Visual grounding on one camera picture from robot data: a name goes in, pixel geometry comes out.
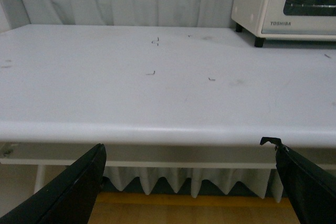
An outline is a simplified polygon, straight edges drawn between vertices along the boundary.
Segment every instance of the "black rubber foot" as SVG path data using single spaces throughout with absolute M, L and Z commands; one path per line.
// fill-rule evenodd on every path
M 255 47 L 262 47 L 264 45 L 265 38 L 256 37 L 254 41 Z
M 240 24 L 236 23 L 236 32 L 241 33 L 242 31 L 243 31 L 243 27 Z

